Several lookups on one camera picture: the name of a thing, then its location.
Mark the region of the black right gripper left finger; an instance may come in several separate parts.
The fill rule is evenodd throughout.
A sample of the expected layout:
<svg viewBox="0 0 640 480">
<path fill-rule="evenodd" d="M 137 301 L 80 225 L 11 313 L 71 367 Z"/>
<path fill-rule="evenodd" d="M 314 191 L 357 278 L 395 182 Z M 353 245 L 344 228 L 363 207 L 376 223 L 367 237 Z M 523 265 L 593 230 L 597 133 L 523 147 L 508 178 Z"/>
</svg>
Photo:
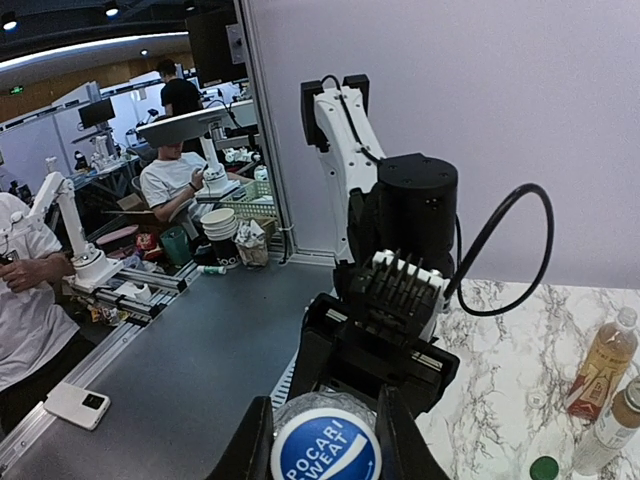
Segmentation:
<svg viewBox="0 0 640 480">
<path fill-rule="evenodd" d="M 229 444 L 206 480 L 272 479 L 270 461 L 274 443 L 271 398 L 255 397 Z"/>
</svg>

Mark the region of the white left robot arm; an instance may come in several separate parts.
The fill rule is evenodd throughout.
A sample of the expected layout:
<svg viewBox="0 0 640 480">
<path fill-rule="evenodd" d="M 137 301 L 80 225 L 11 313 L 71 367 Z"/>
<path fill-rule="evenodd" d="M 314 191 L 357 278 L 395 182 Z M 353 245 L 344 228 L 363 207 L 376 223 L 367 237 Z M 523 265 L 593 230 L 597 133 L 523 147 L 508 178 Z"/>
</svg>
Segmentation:
<svg viewBox="0 0 640 480">
<path fill-rule="evenodd" d="M 335 221 L 334 290 L 304 316 L 289 394 L 329 388 L 375 406 L 391 387 L 420 414 L 459 367 L 434 336 L 457 285 L 458 172 L 421 153 L 385 154 L 368 118 L 369 87 L 362 74 L 301 86 L 305 140 Z"/>
</svg>

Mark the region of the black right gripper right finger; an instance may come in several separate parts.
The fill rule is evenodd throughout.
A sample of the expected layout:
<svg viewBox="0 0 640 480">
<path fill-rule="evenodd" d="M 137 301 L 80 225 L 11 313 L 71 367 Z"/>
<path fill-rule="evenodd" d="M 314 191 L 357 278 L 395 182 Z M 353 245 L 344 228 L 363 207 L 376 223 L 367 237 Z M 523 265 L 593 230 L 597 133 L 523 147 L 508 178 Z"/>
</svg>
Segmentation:
<svg viewBox="0 0 640 480">
<path fill-rule="evenodd" d="M 395 387 L 381 388 L 375 433 L 381 448 L 381 479 L 449 480 L 431 454 L 402 393 Z"/>
</svg>

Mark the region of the clear water bottle blue cap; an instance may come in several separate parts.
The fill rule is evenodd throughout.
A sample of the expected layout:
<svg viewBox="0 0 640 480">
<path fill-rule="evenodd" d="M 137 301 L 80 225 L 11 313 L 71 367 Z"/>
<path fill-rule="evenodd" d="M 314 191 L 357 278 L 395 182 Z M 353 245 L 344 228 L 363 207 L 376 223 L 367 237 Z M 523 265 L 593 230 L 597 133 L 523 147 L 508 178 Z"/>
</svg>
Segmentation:
<svg viewBox="0 0 640 480">
<path fill-rule="evenodd" d="M 297 415 L 317 408 L 344 410 L 363 420 L 372 430 L 375 429 L 376 414 L 361 400 L 345 392 L 316 391 L 295 397 L 279 407 L 273 415 L 274 433 L 277 434 Z"/>
</svg>

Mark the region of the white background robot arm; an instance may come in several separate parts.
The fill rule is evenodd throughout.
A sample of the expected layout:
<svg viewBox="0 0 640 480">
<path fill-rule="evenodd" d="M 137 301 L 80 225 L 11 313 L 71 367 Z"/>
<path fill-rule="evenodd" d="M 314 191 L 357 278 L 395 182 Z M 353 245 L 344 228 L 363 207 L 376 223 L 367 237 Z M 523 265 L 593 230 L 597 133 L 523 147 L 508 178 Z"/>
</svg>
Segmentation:
<svg viewBox="0 0 640 480">
<path fill-rule="evenodd" d="M 71 263 L 75 274 L 67 283 L 76 291 L 92 294 L 124 268 L 122 261 L 108 258 L 105 253 L 90 243 L 75 202 L 75 188 L 72 180 L 56 170 L 55 156 L 45 159 L 48 174 L 35 196 L 28 214 L 21 210 L 10 216 L 10 226 L 1 230 L 1 240 L 11 240 L 26 236 L 45 227 L 45 217 L 52 204 L 57 204 L 72 247 Z"/>
</svg>

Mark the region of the blue Pocari Sweat cap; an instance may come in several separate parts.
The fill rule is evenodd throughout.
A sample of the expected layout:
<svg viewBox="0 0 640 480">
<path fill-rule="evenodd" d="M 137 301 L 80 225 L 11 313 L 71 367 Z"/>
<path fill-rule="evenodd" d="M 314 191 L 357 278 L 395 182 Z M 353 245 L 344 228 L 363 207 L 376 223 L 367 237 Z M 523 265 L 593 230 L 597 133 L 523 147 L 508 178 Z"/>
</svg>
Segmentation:
<svg viewBox="0 0 640 480">
<path fill-rule="evenodd" d="M 355 414 L 315 408 L 295 416 L 276 434 L 270 473 L 281 480 L 378 480 L 381 447 L 374 431 Z"/>
</svg>

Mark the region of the dark green bottle cap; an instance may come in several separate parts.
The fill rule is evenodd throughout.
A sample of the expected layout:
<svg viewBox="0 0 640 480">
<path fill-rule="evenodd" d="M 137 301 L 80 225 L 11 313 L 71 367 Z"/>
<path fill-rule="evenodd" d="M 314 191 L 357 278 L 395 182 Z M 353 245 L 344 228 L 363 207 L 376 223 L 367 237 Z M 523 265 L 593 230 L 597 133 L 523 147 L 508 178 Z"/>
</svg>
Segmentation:
<svg viewBox="0 0 640 480">
<path fill-rule="evenodd" d="M 547 455 L 535 459 L 529 468 L 531 480 L 556 480 L 559 473 L 560 468 L 557 460 Z"/>
</svg>

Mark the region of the tea bottle red label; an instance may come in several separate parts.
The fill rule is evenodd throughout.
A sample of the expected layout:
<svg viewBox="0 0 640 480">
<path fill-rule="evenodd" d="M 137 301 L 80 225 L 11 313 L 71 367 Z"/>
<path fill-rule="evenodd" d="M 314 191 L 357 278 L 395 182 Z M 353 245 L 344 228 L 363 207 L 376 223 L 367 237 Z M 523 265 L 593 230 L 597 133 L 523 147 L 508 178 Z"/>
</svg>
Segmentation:
<svg viewBox="0 0 640 480">
<path fill-rule="evenodd" d="M 637 312 L 622 307 L 597 331 L 566 398 L 570 415 L 595 421 L 613 397 L 638 348 Z"/>
</svg>

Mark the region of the coffee bottle white label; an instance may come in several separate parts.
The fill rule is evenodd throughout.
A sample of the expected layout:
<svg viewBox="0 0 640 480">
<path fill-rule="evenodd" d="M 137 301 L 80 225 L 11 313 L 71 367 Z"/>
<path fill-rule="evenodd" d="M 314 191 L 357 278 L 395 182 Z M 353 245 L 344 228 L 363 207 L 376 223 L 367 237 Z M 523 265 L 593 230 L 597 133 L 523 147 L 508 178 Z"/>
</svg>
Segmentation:
<svg viewBox="0 0 640 480">
<path fill-rule="evenodd" d="M 639 377 L 612 399 L 574 451 L 572 469 L 592 476 L 605 467 L 639 431 Z"/>
</svg>

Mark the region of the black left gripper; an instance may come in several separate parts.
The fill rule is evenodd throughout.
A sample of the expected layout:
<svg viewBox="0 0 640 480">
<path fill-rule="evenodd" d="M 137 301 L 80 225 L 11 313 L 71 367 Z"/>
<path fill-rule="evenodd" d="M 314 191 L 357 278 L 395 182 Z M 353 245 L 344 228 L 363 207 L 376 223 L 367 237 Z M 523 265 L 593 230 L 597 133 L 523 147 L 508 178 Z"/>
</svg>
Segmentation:
<svg viewBox="0 0 640 480">
<path fill-rule="evenodd" d="M 321 293 L 303 317 L 287 399 L 327 388 L 376 409 L 380 390 L 389 386 L 419 415 L 441 400 L 459 365 L 457 356 L 428 342 L 400 347 L 361 328 L 347 305 Z"/>
</svg>

